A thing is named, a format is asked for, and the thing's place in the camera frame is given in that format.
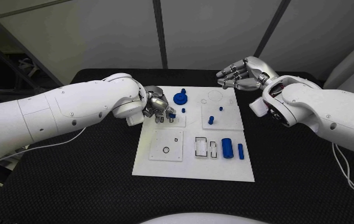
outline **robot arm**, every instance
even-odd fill
[[[128,126],[144,115],[174,113],[159,87],[141,84],[118,73],[104,81],[63,86],[33,97],[0,104],[0,156],[50,137],[98,123],[112,112]]]
[[[224,88],[263,90],[261,97],[250,104],[258,117],[265,114],[290,127],[303,123],[325,140],[354,151],[354,94],[323,90],[310,81],[278,76],[255,57],[231,64],[216,73]]]

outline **rectangular slot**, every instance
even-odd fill
[[[208,157],[208,145],[205,137],[195,137],[195,156],[198,158]]]
[[[218,158],[218,152],[216,152],[216,143],[215,141],[209,142],[209,156],[212,159]]]

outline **small blue part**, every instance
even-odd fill
[[[187,97],[186,97],[186,94],[183,93],[176,93],[174,96],[173,96],[173,102],[177,104],[177,105],[183,105],[187,101]]]
[[[232,151],[232,143],[229,138],[221,139],[222,143],[222,156],[226,159],[231,159],[234,157],[234,151]]]
[[[242,145],[241,144],[238,144],[238,156],[239,156],[239,159],[244,159]]]
[[[208,124],[212,125],[212,123],[213,123],[213,116],[208,118]]]

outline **white cable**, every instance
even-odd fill
[[[85,130],[85,128],[81,130],[81,132],[78,133],[78,135],[76,135],[70,140],[68,140],[68,141],[65,141],[65,142],[60,142],[60,143],[57,143],[57,144],[52,144],[52,145],[34,147],[34,148],[31,148],[31,149],[29,149],[29,150],[24,150],[24,151],[21,151],[21,152],[16,153],[16,154],[11,154],[10,156],[5,156],[4,158],[0,159],[0,161],[4,160],[4,159],[7,159],[7,158],[10,158],[10,157],[13,157],[13,156],[17,155],[17,154],[21,154],[21,153],[24,153],[24,152],[27,152],[27,151],[31,151],[31,150],[34,150],[34,149],[40,149],[40,148],[50,147],[50,146],[57,146],[57,145],[62,145],[62,144],[70,142],[70,141],[81,135],[81,133],[83,132],[83,130]]]
[[[343,175],[343,177],[346,178],[348,186],[354,189],[354,183],[352,183],[352,181],[349,180],[349,165],[348,165],[348,160],[346,160],[346,157],[343,156],[343,154],[342,154],[342,152],[341,152],[341,149],[339,149],[338,145],[335,145],[335,148],[336,148],[336,150],[339,151],[341,156],[342,156],[342,159],[343,159],[345,164],[346,164],[346,174],[345,174],[343,169],[342,169],[342,167],[341,167],[341,163],[339,163],[339,160],[338,160],[338,157],[336,157],[336,154],[335,154],[333,143],[332,143],[333,157],[335,157],[336,163],[338,163],[338,165],[339,165],[342,175]]]

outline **black textured mat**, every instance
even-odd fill
[[[218,86],[216,71],[193,70],[82,70],[73,82],[117,72],[143,85]],[[306,73],[287,74],[313,80]],[[131,176],[141,125],[128,127],[109,114],[72,142],[24,154],[1,187],[0,220],[137,223],[172,213],[216,212],[268,223],[354,223],[354,191],[330,143],[304,125],[286,128],[270,117],[255,117],[248,103],[260,91],[235,93],[254,183]],[[343,153],[352,165],[352,153]]]

